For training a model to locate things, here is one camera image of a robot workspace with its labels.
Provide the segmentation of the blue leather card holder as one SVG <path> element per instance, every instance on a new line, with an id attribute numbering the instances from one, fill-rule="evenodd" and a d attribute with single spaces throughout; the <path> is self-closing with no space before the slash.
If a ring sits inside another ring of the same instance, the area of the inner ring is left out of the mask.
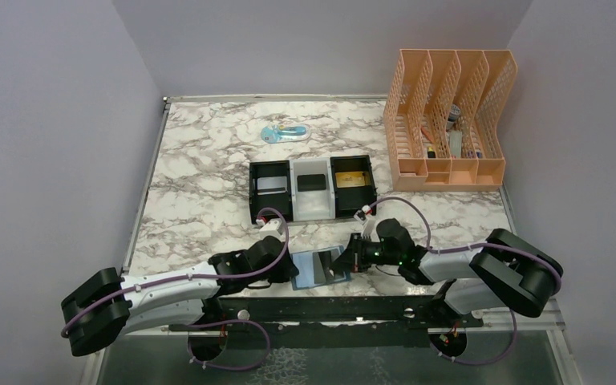
<path id="1" fill-rule="evenodd" d="M 292 253 L 291 260 L 298 268 L 298 275 L 291 279 L 294 291 L 308 290 L 350 282 L 349 273 L 335 273 L 330 264 L 344 251 L 344 247 L 333 246 L 325 249 Z"/>

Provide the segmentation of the white credit card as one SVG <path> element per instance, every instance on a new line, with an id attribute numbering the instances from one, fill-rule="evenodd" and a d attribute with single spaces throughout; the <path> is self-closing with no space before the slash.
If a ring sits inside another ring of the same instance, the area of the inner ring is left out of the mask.
<path id="1" fill-rule="evenodd" d="M 287 192 L 287 179 L 285 176 L 259 177 L 255 182 L 258 195 Z"/>

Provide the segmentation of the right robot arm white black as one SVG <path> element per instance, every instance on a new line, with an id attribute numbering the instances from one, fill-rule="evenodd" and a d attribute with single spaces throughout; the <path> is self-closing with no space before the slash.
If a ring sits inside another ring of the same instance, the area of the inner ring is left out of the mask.
<path id="1" fill-rule="evenodd" d="M 425 317 L 450 326 L 474 310 L 507 307 L 537 318 L 561 288 L 563 269 L 546 253 L 506 229 L 487 239 L 450 249 L 416 244 L 396 219 L 375 227 L 377 241 L 352 233 L 344 251 L 329 264 L 335 273 L 356 273 L 393 265 L 408 283 L 441 289 L 423 307 Z"/>

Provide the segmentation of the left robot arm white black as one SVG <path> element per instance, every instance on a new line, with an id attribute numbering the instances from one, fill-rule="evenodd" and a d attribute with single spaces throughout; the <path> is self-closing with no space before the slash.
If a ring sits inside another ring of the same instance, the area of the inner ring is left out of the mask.
<path id="1" fill-rule="evenodd" d="M 219 322 L 215 298 L 258 281 L 285 283 L 298 273 L 286 243 L 271 236 L 170 273 L 122 278 L 114 268 L 101 269 L 62 300 L 61 335 L 81 357 L 136 330 L 193 322 L 207 330 Z"/>

